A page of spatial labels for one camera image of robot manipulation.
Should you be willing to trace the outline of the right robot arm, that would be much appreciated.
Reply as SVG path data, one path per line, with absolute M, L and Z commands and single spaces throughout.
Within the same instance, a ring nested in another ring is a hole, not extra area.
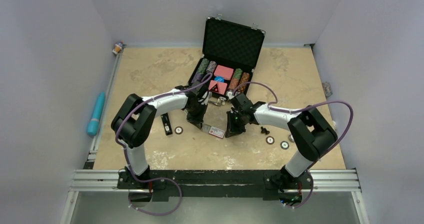
M 229 102 L 232 108 L 226 113 L 226 138 L 244 133 L 247 124 L 281 128 L 293 136 L 297 151 L 280 172 L 269 179 L 282 188 L 298 184 L 301 175 L 338 139 L 335 130 L 315 107 L 310 106 L 308 110 L 273 108 L 263 101 L 252 103 L 243 93 Z

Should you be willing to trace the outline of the black stapler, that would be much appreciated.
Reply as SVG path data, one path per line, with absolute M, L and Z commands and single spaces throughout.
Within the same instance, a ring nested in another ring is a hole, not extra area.
M 165 131 L 165 135 L 166 136 L 172 135 L 173 130 L 172 130 L 172 127 L 171 127 L 169 114 L 164 113 L 160 117 L 161 117 L 162 125 L 163 125 L 164 131 Z

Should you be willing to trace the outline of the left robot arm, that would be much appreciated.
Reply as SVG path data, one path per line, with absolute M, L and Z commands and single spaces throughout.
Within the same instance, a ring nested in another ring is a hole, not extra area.
M 144 143 L 150 135 L 155 118 L 171 111 L 182 110 L 186 120 L 198 129 L 204 126 L 208 107 L 209 82 L 177 86 L 172 90 L 148 97 L 130 94 L 111 123 L 115 141 L 123 148 L 129 181 L 138 189 L 149 183 L 150 166 L 146 159 Z

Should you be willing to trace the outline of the red white staple box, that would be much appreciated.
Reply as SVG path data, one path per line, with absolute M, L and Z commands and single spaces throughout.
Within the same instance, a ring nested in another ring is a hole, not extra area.
M 208 124 L 203 124 L 201 131 L 219 139 L 223 139 L 225 136 L 224 130 Z

